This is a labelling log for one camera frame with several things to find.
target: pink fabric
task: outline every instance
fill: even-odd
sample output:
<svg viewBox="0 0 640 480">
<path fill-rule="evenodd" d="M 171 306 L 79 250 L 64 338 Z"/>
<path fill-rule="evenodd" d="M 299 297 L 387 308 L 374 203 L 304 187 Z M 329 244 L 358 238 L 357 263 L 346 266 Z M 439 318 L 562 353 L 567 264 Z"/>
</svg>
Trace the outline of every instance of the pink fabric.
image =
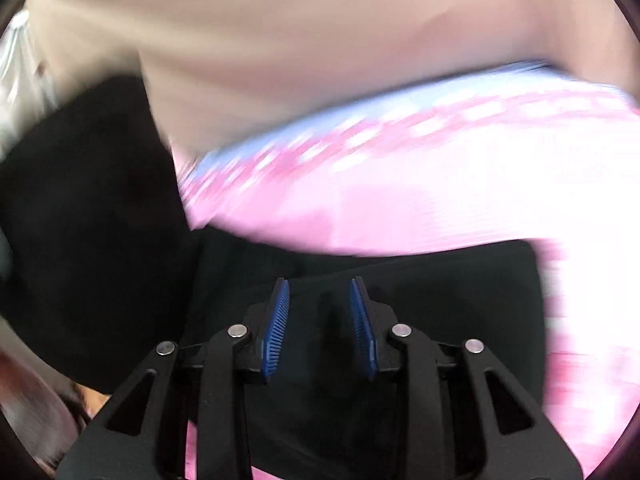
<svg viewBox="0 0 640 480">
<path fill-rule="evenodd" d="M 289 248 L 409 254 L 527 238 L 550 346 L 545 409 L 585 474 L 640 402 L 640 118 L 607 88 L 441 102 L 181 179 L 194 226 Z"/>
</svg>

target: black fabric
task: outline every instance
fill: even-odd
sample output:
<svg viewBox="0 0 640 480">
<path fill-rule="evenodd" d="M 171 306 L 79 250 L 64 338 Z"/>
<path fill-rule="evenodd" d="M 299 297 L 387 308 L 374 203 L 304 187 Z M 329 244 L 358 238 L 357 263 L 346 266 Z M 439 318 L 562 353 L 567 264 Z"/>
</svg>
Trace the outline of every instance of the black fabric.
<svg viewBox="0 0 640 480">
<path fill-rule="evenodd" d="M 289 278 L 278 373 L 247 391 L 254 463 L 289 480 L 380 478 L 388 459 L 394 392 L 362 382 L 351 362 L 356 275 L 430 337 L 481 338 L 542 396 L 542 295 L 528 244 L 355 258 L 190 232 L 135 78 L 97 86 L 24 137 L 0 164 L 0 228 L 14 252 L 0 312 L 45 361 L 103 392 L 160 340 L 206 341 Z"/>
</svg>

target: screw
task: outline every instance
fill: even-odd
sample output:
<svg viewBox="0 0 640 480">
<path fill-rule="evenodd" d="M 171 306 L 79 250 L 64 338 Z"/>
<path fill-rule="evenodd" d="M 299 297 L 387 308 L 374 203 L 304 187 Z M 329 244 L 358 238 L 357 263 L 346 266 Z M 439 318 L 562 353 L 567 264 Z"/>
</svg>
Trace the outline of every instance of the screw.
<svg viewBox="0 0 640 480">
<path fill-rule="evenodd" d="M 482 350 L 484 350 L 484 343 L 479 339 L 469 339 L 465 343 L 465 348 L 472 354 L 479 354 L 480 352 L 482 352 Z"/>
<path fill-rule="evenodd" d="M 398 323 L 397 325 L 393 325 L 391 332 L 398 337 L 407 337 L 411 334 L 411 327 L 403 323 Z"/>
<path fill-rule="evenodd" d="M 160 355 L 169 355 L 174 353 L 175 344 L 171 341 L 162 341 L 156 346 L 156 352 Z"/>
<path fill-rule="evenodd" d="M 231 325 L 229 330 L 226 331 L 231 337 L 238 338 L 246 335 L 248 332 L 247 327 L 244 325 Z"/>
</svg>

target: pink and white tablecloth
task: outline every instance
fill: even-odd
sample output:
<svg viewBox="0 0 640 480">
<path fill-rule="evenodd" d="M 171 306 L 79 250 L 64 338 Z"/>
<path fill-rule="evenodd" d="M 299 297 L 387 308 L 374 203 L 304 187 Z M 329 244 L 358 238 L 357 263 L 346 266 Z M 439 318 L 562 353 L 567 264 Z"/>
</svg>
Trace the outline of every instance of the pink and white tablecloth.
<svg viewBox="0 0 640 480">
<path fill-rule="evenodd" d="M 288 248 L 409 254 L 529 239 L 546 293 L 545 409 L 586 474 L 640 402 L 640 116 L 614 89 L 457 92 L 178 174 L 193 226 Z"/>
</svg>

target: pink checkered cloth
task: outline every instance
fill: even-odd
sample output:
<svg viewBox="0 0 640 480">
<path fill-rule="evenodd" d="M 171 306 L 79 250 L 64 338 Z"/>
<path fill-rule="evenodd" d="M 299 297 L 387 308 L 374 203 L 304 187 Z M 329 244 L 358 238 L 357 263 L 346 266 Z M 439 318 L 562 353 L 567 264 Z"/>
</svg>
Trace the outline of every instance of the pink checkered cloth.
<svg viewBox="0 0 640 480">
<path fill-rule="evenodd" d="M 633 106 L 571 81 L 452 96 L 183 172 L 180 188 L 193 226 L 300 250 L 411 254 L 531 240 L 550 341 L 545 410 L 588 474 L 640 402 Z"/>
</svg>

